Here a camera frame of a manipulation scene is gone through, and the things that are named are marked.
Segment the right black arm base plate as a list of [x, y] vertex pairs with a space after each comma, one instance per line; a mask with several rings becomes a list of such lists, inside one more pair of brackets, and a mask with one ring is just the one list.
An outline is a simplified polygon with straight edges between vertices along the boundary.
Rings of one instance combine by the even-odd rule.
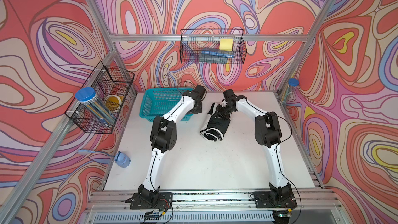
[[255, 191], [252, 194], [256, 208], [295, 209], [297, 202], [293, 194], [279, 197], [271, 191]]

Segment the teal plastic basket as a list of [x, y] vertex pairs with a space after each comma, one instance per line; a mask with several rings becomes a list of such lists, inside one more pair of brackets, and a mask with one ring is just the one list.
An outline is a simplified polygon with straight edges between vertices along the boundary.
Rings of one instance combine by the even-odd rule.
[[192, 91], [190, 87], [154, 88], [144, 93], [140, 117], [153, 122], [156, 116], [168, 113], [181, 99], [185, 91]]

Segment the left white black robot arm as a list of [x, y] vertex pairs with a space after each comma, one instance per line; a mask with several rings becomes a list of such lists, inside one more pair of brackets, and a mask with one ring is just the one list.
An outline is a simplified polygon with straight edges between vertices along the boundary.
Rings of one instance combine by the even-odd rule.
[[202, 112], [202, 100], [206, 89], [200, 85], [193, 90], [187, 90], [180, 94], [181, 98], [167, 113], [154, 117], [150, 134], [151, 160], [147, 175], [138, 188], [138, 195], [146, 203], [154, 205], [161, 195], [160, 184], [157, 177], [162, 165], [162, 159], [166, 153], [172, 150], [177, 141], [177, 123], [186, 114], [198, 114]]

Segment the black white checkered pillowcase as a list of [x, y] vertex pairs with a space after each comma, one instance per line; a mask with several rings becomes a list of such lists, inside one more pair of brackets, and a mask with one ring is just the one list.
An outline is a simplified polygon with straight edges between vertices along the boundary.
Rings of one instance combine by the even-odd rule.
[[203, 127], [200, 130], [200, 135], [205, 140], [213, 142], [220, 142], [223, 140], [230, 125], [232, 115], [225, 111], [224, 107], [226, 105], [227, 103], [225, 100], [222, 100], [217, 106], [215, 106], [215, 103], [211, 105]]

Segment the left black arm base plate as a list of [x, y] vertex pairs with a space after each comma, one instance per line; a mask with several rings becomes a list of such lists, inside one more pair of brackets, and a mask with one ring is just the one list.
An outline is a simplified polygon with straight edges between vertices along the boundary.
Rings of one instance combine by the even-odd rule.
[[134, 193], [130, 200], [130, 209], [160, 209], [169, 210], [172, 208], [173, 194], [171, 192], [155, 193], [152, 196], [142, 196]]

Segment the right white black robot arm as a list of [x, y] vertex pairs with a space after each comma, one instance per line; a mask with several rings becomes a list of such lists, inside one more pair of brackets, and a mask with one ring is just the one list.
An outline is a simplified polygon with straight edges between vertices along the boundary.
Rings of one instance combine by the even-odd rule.
[[284, 207], [291, 204], [297, 207], [291, 182], [285, 176], [280, 159], [280, 144], [283, 141], [278, 115], [255, 106], [244, 95], [236, 95], [231, 89], [225, 91], [223, 97], [222, 104], [216, 110], [220, 117], [226, 118], [233, 112], [241, 112], [254, 121], [255, 139], [265, 150], [270, 176], [269, 198], [272, 205]]

